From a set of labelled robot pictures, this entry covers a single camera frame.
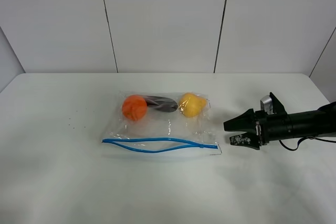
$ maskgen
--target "black object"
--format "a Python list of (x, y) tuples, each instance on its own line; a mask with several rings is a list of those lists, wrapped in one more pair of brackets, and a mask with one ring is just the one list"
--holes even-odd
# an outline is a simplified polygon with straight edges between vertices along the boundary
[(244, 114), (224, 122), (225, 131), (244, 131), (246, 133), (230, 137), (230, 144), (250, 147), (256, 150), (269, 141), (289, 138), (311, 138), (325, 142), (317, 136), (336, 136), (336, 102), (327, 104), (314, 111), (287, 114), (281, 102), (270, 93), (261, 100), (264, 110), (247, 110)]
[(148, 108), (153, 108), (162, 112), (174, 112), (179, 107), (177, 103), (167, 97), (156, 97), (154, 95), (142, 95)]

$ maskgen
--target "robotic arm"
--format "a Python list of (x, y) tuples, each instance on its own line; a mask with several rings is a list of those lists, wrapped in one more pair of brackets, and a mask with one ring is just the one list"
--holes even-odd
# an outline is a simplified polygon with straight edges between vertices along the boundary
[(327, 104), (314, 111), (287, 114), (281, 102), (270, 93), (260, 101), (261, 110), (247, 110), (244, 114), (224, 122), (224, 130), (243, 131), (244, 134), (230, 137), (230, 144), (250, 147), (256, 150), (270, 141), (301, 137), (299, 144), (309, 138), (336, 136), (336, 102)]

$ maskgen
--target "panel seam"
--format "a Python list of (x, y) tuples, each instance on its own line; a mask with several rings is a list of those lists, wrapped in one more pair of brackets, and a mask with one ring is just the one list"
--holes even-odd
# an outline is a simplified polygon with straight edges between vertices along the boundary
[(322, 57), (322, 54), (324, 53), (324, 50), (325, 50), (325, 48), (327, 47), (327, 45), (328, 45), (329, 41), (331, 40), (331, 37), (332, 37), (332, 35), (334, 34), (335, 30), (336, 30), (336, 27), (335, 27), (334, 31), (332, 32), (332, 34), (331, 34), (330, 38), (328, 39), (328, 41), (327, 41), (326, 45), (324, 46), (324, 49), (322, 50), (322, 53), (321, 53), (321, 55), (320, 55), (319, 59), (317, 60), (317, 62), (316, 62), (316, 64), (315, 64), (315, 66), (313, 67), (313, 70), (311, 71), (311, 73), (310, 73), (309, 77), (311, 77), (311, 75), (313, 74), (313, 72), (314, 72), (314, 70), (315, 70), (315, 68), (316, 68), (316, 66), (317, 66), (317, 63), (319, 63), (319, 60), (321, 59), (321, 57)]
[(225, 10), (226, 10), (226, 3), (227, 0), (224, 1), (224, 8), (223, 8), (223, 15), (222, 15), (222, 23), (221, 23), (221, 29), (219, 30), (219, 38), (218, 38), (218, 45), (217, 45), (217, 52), (216, 52), (216, 59), (215, 59), (215, 66), (214, 66), (214, 73), (216, 72), (216, 66), (217, 66), (217, 59), (218, 59), (218, 52), (219, 52), (219, 44), (221, 43), (221, 37), (222, 37), (222, 29), (223, 29), (223, 21), (225, 16)]
[(109, 33), (110, 33), (110, 39), (111, 39), (111, 45), (112, 45), (112, 51), (113, 51), (113, 56), (114, 56), (114, 63), (115, 63), (115, 68), (117, 70), (117, 73), (119, 73), (118, 71), (118, 65), (117, 65), (117, 59), (116, 59), (116, 53), (114, 52), (114, 45), (113, 45), (113, 40), (112, 40), (112, 35), (111, 35), (111, 28), (110, 28), (110, 22), (109, 22), (109, 16), (107, 14), (107, 9), (106, 9), (106, 3), (105, 0), (103, 0), (104, 2), (104, 8), (105, 8), (105, 15), (106, 15), (106, 21), (107, 21), (107, 25), (109, 27)]
[(15, 58), (17, 59), (17, 62), (20, 64), (20, 67), (22, 68), (23, 73), (26, 73), (26, 70), (25, 70), (24, 67), (22, 66), (21, 61), (20, 61), (19, 58), (17, 57), (17, 55), (16, 55), (16, 53), (15, 53), (15, 51), (14, 51), (12, 45), (9, 43), (9, 40), (8, 40), (7, 36), (5, 35), (5, 32), (2, 30), (1, 26), (0, 26), (0, 33), (2, 33), (2, 35), (4, 36), (6, 42), (8, 43), (9, 47), (11, 48), (11, 51), (12, 51), (12, 53), (15, 55)]

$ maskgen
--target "yellow pear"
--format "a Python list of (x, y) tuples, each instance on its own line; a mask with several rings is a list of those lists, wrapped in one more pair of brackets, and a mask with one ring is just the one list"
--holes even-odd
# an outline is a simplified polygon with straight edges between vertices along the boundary
[(197, 116), (205, 106), (206, 99), (198, 97), (193, 93), (185, 93), (178, 102), (178, 107), (180, 108), (182, 114), (184, 114), (187, 118)]

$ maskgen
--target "clear plastic bag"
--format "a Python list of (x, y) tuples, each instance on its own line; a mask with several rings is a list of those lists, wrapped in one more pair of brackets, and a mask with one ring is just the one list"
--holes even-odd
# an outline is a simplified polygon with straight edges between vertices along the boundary
[(102, 142), (144, 153), (218, 149), (209, 109), (209, 101), (200, 94), (123, 93)]

